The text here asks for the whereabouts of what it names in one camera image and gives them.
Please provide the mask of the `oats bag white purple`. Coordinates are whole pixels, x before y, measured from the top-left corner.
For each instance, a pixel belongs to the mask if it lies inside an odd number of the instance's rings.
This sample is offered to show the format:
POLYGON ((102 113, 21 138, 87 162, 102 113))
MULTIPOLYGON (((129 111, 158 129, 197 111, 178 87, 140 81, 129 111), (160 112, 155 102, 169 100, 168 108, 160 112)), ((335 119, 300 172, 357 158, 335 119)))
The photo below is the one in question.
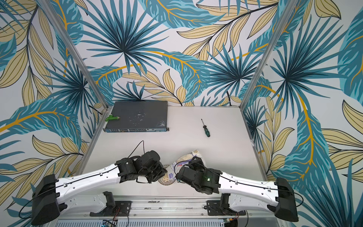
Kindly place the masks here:
POLYGON ((182 166, 188 164, 194 157, 201 158, 203 163, 204 164, 206 163, 202 154, 198 150, 187 153, 186 155, 179 157, 175 162, 173 162, 172 164, 170 164, 166 167, 167 180, 175 181, 176 174, 179 172, 179 170, 182 168, 182 166))

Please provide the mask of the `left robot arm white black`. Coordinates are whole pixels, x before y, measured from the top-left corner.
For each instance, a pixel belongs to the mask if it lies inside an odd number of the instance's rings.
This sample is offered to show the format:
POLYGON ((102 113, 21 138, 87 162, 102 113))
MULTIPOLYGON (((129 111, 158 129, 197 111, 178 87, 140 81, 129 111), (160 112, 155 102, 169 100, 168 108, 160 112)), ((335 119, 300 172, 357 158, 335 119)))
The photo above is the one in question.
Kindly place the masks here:
POLYGON ((92 206, 90 202, 79 205, 74 198, 95 188, 135 181, 140 176, 145 177, 148 183, 156 182, 166 172, 160 156, 152 150, 142 156, 123 158, 107 167, 75 177, 45 176, 33 192, 31 224, 46 224, 67 211, 101 212, 110 203, 108 199, 96 200, 98 205, 92 206))

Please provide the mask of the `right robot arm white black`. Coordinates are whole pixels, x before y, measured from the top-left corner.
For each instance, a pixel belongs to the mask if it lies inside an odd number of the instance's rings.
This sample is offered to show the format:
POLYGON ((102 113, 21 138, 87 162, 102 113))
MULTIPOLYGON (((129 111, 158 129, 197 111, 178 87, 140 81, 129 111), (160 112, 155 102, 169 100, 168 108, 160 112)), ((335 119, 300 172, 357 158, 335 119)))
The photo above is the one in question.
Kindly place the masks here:
POLYGON ((176 179, 202 194, 220 194, 220 208, 235 212, 256 210, 272 212, 276 218, 298 222, 295 192, 284 178, 255 181, 207 168, 194 157, 176 171, 176 179))

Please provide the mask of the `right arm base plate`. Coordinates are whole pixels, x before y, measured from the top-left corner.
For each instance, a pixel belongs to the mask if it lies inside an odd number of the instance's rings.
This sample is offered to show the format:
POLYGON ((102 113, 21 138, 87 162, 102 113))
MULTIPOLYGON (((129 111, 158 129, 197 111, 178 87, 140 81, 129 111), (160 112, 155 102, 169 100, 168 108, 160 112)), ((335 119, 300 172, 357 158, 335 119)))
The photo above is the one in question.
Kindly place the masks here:
POLYGON ((219 200, 208 200, 203 207, 209 216, 245 216, 246 211, 233 211, 225 205, 221 205, 219 200))

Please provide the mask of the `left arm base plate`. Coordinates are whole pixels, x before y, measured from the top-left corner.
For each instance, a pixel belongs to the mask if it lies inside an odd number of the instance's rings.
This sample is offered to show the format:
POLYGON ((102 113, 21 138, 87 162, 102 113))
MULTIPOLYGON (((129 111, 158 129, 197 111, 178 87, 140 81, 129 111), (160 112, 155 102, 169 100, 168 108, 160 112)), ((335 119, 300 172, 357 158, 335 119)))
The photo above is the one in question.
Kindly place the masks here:
POLYGON ((99 213, 91 212, 91 217, 126 217, 129 216, 132 201, 116 201, 115 205, 107 205, 99 213))

